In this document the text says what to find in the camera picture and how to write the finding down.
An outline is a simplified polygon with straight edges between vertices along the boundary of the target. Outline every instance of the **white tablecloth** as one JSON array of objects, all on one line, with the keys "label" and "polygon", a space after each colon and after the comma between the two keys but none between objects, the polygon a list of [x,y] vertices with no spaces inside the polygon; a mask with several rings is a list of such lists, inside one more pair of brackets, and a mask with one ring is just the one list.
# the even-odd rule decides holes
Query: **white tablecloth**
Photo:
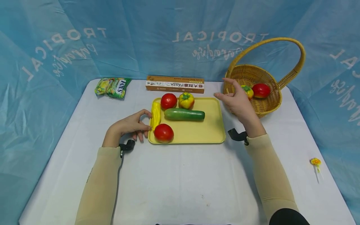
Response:
[{"label": "white tablecloth", "polygon": [[[21,225],[70,225],[107,128],[164,93],[132,81],[125,100],[97,98],[91,81],[28,202]],[[206,82],[205,93],[221,90]],[[288,88],[274,113],[262,119],[302,215],[310,224],[355,224]],[[225,130],[243,126],[222,107]],[[322,160],[324,179],[309,159]],[[222,144],[153,145],[139,141],[120,170],[113,224],[266,224],[243,143],[227,136]]]}]

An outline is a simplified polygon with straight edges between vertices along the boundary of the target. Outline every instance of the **green snack bag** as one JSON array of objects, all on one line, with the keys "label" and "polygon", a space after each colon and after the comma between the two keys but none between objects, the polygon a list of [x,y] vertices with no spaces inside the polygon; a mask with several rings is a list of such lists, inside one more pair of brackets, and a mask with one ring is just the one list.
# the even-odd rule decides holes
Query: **green snack bag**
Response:
[{"label": "green snack bag", "polygon": [[108,90],[108,87],[111,86],[113,82],[114,82],[114,78],[102,78],[99,81],[98,85],[96,85],[95,88],[96,96],[105,94],[106,91]]},{"label": "green snack bag", "polygon": [[106,90],[106,95],[110,98],[124,98],[126,87],[129,85],[130,78],[111,78],[111,82]]}]

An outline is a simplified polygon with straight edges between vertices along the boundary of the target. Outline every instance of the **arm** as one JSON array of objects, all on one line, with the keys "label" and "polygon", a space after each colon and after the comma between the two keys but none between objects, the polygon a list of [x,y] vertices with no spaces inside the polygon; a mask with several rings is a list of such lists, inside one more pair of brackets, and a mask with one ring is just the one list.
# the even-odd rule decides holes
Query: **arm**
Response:
[{"label": "arm", "polygon": [[282,208],[298,212],[289,180],[260,120],[256,117],[244,127],[249,143],[245,148],[253,160],[255,184],[268,221]]},{"label": "arm", "polygon": [[142,115],[152,117],[145,109],[117,121],[105,134],[103,146],[99,148],[95,164],[86,181],[76,215],[75,225],[110,225],[115,208],[118,171],[122,163],[120,138],[133,133],[143,142],[143,133],[148,137],[150,126],[140,121]]},{"label": "arm", "polygon": [[75,225],[110,225],[120,165],[120,147],[99,148],[81,196]]},{"label": "arm", "polygon": [[246,149],[253,160],[255,184],[268,221],[277,225],[308,224],[298,213],[284,168],[245,91],[236,80],[224,78],[224,81],[233,85],[235,93],[214,95],[244,125],[249,143]]}]

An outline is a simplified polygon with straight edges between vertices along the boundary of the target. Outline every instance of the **red fruit in basket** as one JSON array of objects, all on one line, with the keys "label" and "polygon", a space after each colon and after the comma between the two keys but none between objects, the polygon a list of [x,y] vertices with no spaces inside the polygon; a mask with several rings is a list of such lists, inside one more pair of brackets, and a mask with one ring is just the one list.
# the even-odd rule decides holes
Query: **red fruit in basket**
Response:
[{"label": "red fruit in basket", "polygon": [[161,98],[160,104],[163,109],[173,108],[177,104],[177,97],[172,93],[164,94]]},{"label": "red fruit in basket", "polygon": [[254,97],[256,98],[267,98],[270,95],[270,88],[266,84],[255,84],[252,87],[254,91]]},{"label": "red fruit in basket", "polygon": [[155,138],[161,143],[169,143],[174,138],[174,131],[167,124],[159,124],[154,130]]}]

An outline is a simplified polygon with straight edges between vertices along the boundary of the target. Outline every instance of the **hand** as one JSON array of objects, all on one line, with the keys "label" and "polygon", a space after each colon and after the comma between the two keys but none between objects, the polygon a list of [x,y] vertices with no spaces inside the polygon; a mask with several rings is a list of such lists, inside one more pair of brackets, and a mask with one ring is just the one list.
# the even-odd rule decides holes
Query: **hand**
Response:
[{"label": "hand", "polygon": [[105,134],[103,147],[118,147],[120,138],[127,133],[133,133],[132,138],[135,141],[137,140],[136,136],[138,136],[139,140],[143,142],[143,135],[145,138],[148,137],[151,126],[145,125],[140,121],[142,115],[147,115],[149,118],[152,118],[151,113],[143,109],[111,125]]},{"label": "hand", "polygon": [[222,93],[215,93],[214,96],[221,100],[230,112],[236,115],[238,120],[244,125],[248,137],[254,138],[266,134],[260,119],[252,108],[248,96],[242,87],[236,80],[229,78],[223,78],[223,80],[234,86],[235,93],[229,93],[226,95]]}]

